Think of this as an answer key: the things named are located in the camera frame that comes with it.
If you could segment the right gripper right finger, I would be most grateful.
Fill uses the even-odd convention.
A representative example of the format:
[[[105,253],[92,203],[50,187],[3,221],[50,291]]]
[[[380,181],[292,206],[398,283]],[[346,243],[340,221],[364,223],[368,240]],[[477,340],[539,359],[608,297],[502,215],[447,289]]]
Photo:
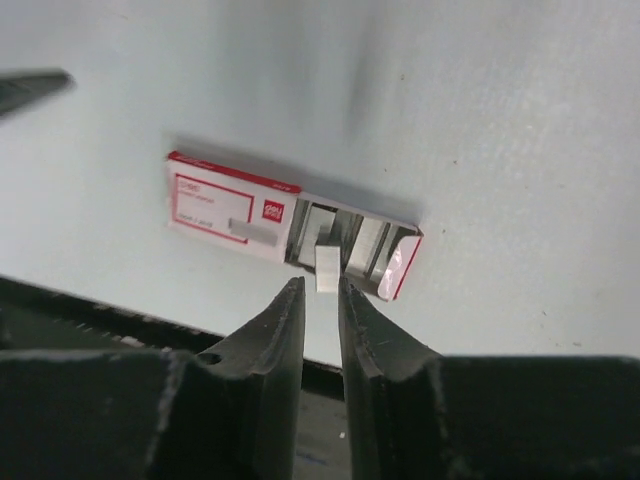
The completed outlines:
[[[635,479],[639,362],[443,356],[339,284],[355,479]]]

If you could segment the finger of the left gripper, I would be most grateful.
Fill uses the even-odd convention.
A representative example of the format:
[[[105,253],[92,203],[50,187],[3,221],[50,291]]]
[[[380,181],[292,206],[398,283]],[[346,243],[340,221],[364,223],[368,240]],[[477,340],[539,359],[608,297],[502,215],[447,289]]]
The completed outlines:
[[[1,117],[58,94],[75,84],[61,69],[27,70],[1,73]]]

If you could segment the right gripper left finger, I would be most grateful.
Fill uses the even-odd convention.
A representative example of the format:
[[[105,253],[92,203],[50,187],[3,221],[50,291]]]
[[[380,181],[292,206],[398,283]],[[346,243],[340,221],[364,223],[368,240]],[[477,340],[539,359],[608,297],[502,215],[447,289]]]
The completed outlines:
[[[1,283],[5,479],[288,479],[305,282],[227,336]]]

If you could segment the red white staple box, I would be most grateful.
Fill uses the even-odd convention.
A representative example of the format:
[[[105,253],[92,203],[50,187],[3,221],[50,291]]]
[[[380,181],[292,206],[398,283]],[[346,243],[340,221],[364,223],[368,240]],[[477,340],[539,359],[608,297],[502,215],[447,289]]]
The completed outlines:
[[[168,225],[198,240],[315,276],[315,246],[339,245],[341,277],[397,299],[424,234],[416,225],[302,187],[172,151]]]

